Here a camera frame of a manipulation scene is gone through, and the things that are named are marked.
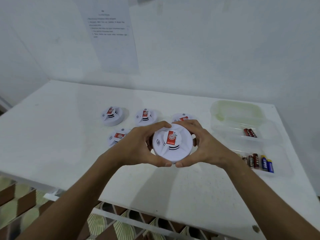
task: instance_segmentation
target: left hand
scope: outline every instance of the left hand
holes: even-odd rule
[[[161,121],[135,127],[104,154],[107,157],[115,157],[119,160],[120,166],[145,163],[156,167],[171,167],[171,161],[150,152],[153,134],[163,127],[170,128],[171,125],[166,121]]]

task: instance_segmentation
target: paper sheet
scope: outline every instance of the paper sheet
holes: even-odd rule
[[[128,0],[73,0],[81,13],[101,68],[137,73],[138,58]]]

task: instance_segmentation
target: white smoke detector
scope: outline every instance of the white smoke detector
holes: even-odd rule
[[[184,120],[193,120],[193,116],[188,113],[175,113],[172,116],[172,122],[184,121]]]
[[[115,126],[120,124],[125,118],[122,108],[112,106],[101,113],[101,120],[106,126]]]
[[[109,147],[117,144],[123,137],[130,132],[130,129],[117,129],[108,135]]]
[[[175,163],[191,153],[193,142],[186,128],[178,124],[171,125],[171,128],[164,127],[154,133],[152,146],[156,155]]]
[[[134,118],[134,122],[138,126],[151,125],[157,122],[158,115],[154,110],[151,109],[141,109],[136,113],[136,117]]]

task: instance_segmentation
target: forearm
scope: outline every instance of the forearm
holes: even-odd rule
[[[237,156],[225,170],[267,239],[320,239],[320,232]]]
[[[101,155],[91,168],[17,239],[77,239],[109,179],[118,170],[114,155]]]

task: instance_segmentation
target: patterned floor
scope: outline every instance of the patterned floor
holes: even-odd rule
[[[0,240],[17,238],[53,203],[43,198],[44,194],[0,175]],[[217,236],[214,233],[106,202],[98,202],[96,208],[200,240],[211,240]],[[146,233],[146,230],[136,226],[90,214],[78,240],[142,240]],[[152,236],[154,240],[173,240],[158,233],[152,233]]]

